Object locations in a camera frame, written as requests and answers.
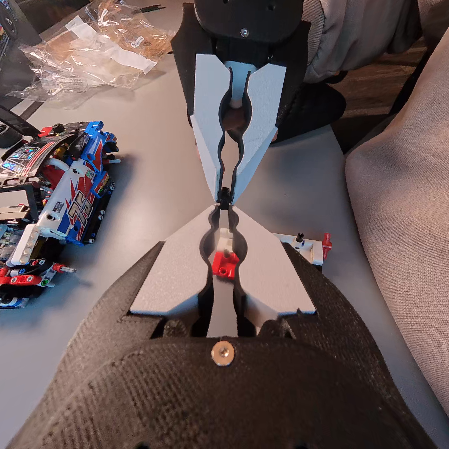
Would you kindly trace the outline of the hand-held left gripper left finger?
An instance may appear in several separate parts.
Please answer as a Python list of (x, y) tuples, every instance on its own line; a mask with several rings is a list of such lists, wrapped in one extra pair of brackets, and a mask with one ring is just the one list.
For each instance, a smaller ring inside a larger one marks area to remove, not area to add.
[(208, 332), (214, 290), (210, 255), (215, 251), (218, 206), (211, 205), (162, 245), (130, 307), (133, 315), (181, 319), (193, 335)]

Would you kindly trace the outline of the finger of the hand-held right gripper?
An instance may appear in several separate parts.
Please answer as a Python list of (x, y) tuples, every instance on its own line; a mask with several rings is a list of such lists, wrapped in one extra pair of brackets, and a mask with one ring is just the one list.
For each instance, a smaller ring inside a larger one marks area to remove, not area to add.
[(235, 166), (231, 187), (231, 203), (235, 204), (248, 186), (273, 137), (286, 68), (266, 64), (249, 73), (243, 104), (249, 113), (246, 129), (239, 141), (240, 158)]
[(232, 71), (214, 54), (196, 55), (194, 113), (191, 123), (201, 164), (211, 195), (220, 202), (224, 146), (223, 105), (232, 93)]

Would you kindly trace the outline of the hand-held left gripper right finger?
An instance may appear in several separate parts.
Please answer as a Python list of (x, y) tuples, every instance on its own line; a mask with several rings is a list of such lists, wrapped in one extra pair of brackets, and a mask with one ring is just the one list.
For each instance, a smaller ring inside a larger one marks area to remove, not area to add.
[(297, 314), (313, 315), (316, 308), (292, 262), (303, 261), (283, 243), (235, 206), (228, 210), (235, 269), (233, 305), (238, 335), (256, 335), (264, 323)]

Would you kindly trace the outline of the white red lego assembly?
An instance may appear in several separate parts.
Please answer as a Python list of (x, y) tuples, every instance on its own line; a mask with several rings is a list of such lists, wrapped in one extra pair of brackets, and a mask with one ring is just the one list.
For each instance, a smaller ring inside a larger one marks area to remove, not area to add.
[[(316, 266), (318, 271), (322, 272), (324, 263), (322, 240), (306, 239), (302, 233), (296, 236), (278, 233), (273, 235), (282, 243), (292, 246), (308, 262)], [(220, 228), (220, 237), (212, 262), (212, 274), (219, 278), (234, 280), (238, 262), (239, 258), (233, 251), (233, 233), (228, 228)]]

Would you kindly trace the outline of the person's right forearm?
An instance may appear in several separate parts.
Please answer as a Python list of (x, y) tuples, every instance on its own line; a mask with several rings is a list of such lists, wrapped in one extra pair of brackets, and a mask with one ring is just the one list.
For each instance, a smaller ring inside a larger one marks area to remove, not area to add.
[(308, 84), (368, 65), (384, 53), (403, 53), (422, 34), (418, 2), (412, 0), (305, 0), (302, 20), (311, 23)]

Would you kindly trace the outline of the blue white lego race car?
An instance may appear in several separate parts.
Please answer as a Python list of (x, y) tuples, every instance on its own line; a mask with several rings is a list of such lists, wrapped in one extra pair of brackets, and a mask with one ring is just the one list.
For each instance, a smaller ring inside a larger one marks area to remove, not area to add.
[(120, 163), (103, 121), (41, 130), (1, 107), (16, 141), (1, 142), (0, 306), (24, 308), (76, 270), (58, 258), (67, 245), (95, 242), (115, 190), (108, 167)]

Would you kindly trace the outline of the black lego tire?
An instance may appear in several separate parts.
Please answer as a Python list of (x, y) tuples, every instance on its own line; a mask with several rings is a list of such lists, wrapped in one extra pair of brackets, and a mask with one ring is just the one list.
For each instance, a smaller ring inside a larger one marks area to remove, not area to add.
[(8, 149), (22, 141), (22, 135), (15, 129), (0, 123), (0, 148)]

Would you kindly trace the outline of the lego set box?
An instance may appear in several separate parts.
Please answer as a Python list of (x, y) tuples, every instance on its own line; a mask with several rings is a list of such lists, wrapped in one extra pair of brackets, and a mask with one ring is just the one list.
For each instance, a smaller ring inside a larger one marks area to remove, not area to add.
[(13, 0), (0, 2), (0, 92), (23, 90), (35, 78), (23, 46), (41, 42), (36, 30), (29, 23), (18, 4)]

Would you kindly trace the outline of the person's right hand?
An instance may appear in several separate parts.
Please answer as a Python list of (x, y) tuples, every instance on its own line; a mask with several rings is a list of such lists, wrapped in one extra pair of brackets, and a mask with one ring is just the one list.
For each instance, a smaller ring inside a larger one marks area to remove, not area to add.
[(230, 135), (241, 136), (246, 131), (251, 120), (251, 109), (241, 107), (238, 109), (229, 108), (222, 118), (222, 125)]

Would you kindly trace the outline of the pile of clear plastic bags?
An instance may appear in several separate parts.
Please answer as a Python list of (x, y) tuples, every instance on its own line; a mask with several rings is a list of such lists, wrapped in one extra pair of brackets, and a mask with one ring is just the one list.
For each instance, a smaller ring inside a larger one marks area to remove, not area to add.
[(126, 1), (93, 1), (47, 41), (19, 44), (25, 80), (6, 95), (62, 102), (99, 86), (133, 88), (171, 52), (173, 36)]

